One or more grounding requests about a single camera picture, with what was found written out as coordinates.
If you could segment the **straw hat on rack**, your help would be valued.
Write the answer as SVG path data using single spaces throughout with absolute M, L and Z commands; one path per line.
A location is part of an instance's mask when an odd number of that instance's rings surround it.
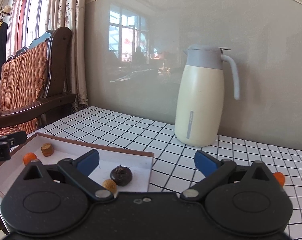
M 6 5 L 1 11 L 1 14 L 5 15 L 5 16 L 10 16 L 11 13 L 11 6 Z

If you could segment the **wooden chair orange cushion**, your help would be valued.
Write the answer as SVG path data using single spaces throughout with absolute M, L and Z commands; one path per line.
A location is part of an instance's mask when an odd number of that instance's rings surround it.
M 76 95 L 65 91 L 72 31 L 46 31 L 2 65 L 0 137 L 32 133 L 71 114 Z

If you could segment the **black white grid tablecloth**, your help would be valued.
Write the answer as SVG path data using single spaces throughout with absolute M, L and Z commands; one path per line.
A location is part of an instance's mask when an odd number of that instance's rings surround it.
M 302 151 L 88 107 L 0 162 L 8 239 L 302 239 Z

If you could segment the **small orange tangerine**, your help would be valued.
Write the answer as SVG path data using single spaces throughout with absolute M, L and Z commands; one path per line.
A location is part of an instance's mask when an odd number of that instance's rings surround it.
M 33 152 L 26 153 L 23 156 L 23 163 L 25 166 L 28 165 L 32 160 L 37 160 L 37 155 Z

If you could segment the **cream thermos jug grey lid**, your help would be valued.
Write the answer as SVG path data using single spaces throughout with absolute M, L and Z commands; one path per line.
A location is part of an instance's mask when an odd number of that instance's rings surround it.
M 238 69 L 233 58 L 224 54 L 226 47 L 193 44 L 182 73 L 175 116 L 177 139 L 190 146 L 205 147 L 214 142 L 224 105 L 223 62 L 231 67 L 233 96 L 240 99 Z

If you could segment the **dark purple mangosteen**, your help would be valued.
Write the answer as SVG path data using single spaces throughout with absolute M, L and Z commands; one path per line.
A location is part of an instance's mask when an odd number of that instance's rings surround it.
M 110 178 L 117 186 L 126 186 L 132 181 L 130 168 L 119 165 L 110 172 Z

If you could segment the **beige patterned curtain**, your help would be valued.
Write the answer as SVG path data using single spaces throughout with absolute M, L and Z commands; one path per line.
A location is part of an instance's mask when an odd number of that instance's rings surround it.
M 22 17 L 26 14 L 27 0 L 12 0 L 11 13 L 8 20 L 7 57 L 14 55 L 22 47 Z M 88 107 L 88 95 L 85 79 L 84 29 L 85 0 L 48 0 L 46 27 L 57 29 L 68 27 L 73 36 L 70 49 L 71 66 L 66 74 L 65 88 L 67 92 L 76 94 L 73 111 Z

